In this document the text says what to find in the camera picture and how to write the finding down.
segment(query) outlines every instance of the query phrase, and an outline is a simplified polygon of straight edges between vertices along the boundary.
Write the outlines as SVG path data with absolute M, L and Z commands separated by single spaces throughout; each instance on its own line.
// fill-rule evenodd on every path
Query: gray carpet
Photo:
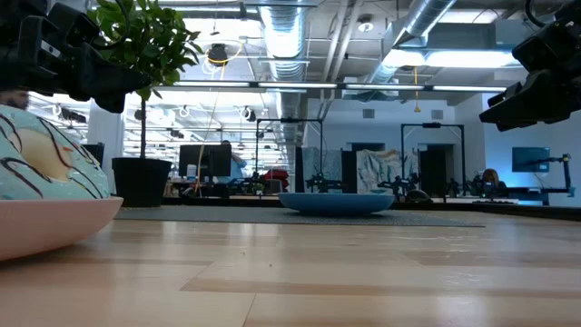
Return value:
M 306 223 L 385 226 L 484 227 L 426 214 L 385 211 L 360 217 L 309 216 L 284 208 L 171 205 L 161 208 L 123 208 L 115 219 L 216 223 Z

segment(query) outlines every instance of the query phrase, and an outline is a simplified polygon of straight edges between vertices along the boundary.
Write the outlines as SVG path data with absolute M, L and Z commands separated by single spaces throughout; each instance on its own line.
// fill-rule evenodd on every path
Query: black plant pot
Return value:
M 172 169 L 164 160 L 113 158 L 117 196 L 125 207 L 158 207 Z

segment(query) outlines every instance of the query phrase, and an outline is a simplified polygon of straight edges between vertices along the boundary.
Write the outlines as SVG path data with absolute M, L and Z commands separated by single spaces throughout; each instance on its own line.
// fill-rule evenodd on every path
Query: potted plant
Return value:
M 145 157 L 147 101 L 152 93 L 162 97 L 156 86 L 173 85 L 180 81 L 180 70 L 186 65 L 196 65 L 195 51 L 202 49 L 193 41 L 200 32 L 186 29 L 182 14 L 171 8 L 161 8 L 156 1 L 121 0 L 129 17 L 129 30 L 125 31 L 125 19 L 121 7 L 106 0 L 97 0 L 99 6 L 87 14 L 103 31 L 106 43 L 127 37 L 113 49 L 102 50 L 102 56 L 114 63 L 148 74 L 152 84 L 137 90 L 141 96 L 141 155 L 139 158 L 113 158 L 117 195 L 124 199 L 124 206 L 159 206 L 163 190 L 172 167 L 171 162 Z

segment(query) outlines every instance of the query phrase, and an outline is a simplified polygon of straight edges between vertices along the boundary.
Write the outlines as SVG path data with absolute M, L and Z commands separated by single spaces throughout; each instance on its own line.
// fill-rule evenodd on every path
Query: white pillar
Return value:
M 88 144 L 99 142 L 105 145 L 103 152 L 103 171 L 109 179 L 109 188 L 115 192 L 115 179 L 111 159 L 123 156 L 123 136 L 125 133 L 125 113 L 111 114 L 91 101 L 89 115 Z

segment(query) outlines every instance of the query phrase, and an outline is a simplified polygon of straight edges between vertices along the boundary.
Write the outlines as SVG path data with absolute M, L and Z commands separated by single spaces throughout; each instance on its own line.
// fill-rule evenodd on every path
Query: blue bowl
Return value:
M 285 207 L 323 215 L 369 214 L 387 210 L 395 197 L 387 194 L 280 193 Z

